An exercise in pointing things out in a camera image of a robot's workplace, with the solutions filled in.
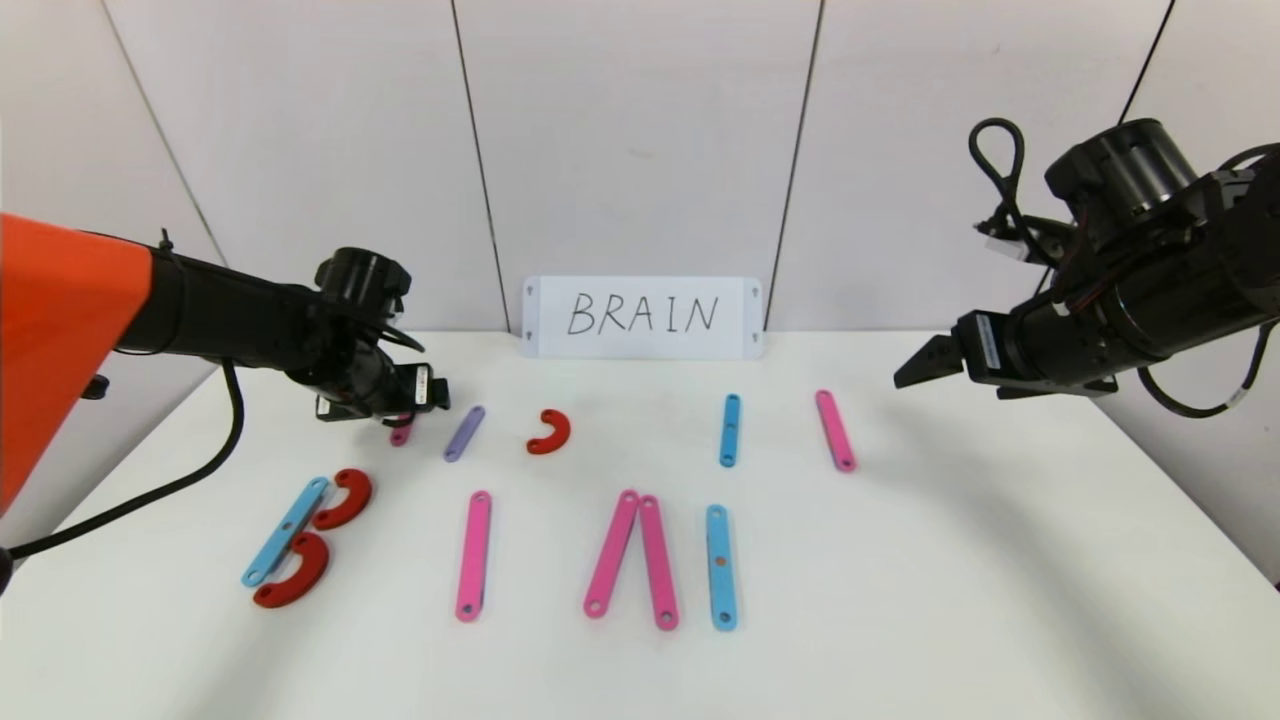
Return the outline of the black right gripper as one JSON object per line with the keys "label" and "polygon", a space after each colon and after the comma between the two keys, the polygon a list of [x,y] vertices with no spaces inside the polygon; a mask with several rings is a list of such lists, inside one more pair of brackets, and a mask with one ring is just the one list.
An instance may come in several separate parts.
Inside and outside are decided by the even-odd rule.
{"label": "black right gripper", "polygon": [[893,373],[893,386],[905,389],[966,368],[970,380],[995,387],[1000,400],[1110,395],[1117,372],[1100,370],[1117,351],[1119,309],[1107,291],[1079,314],[1059,313],[1041,291],[1006,313],[970,311],[951,334],[934,334],[915,351]]}

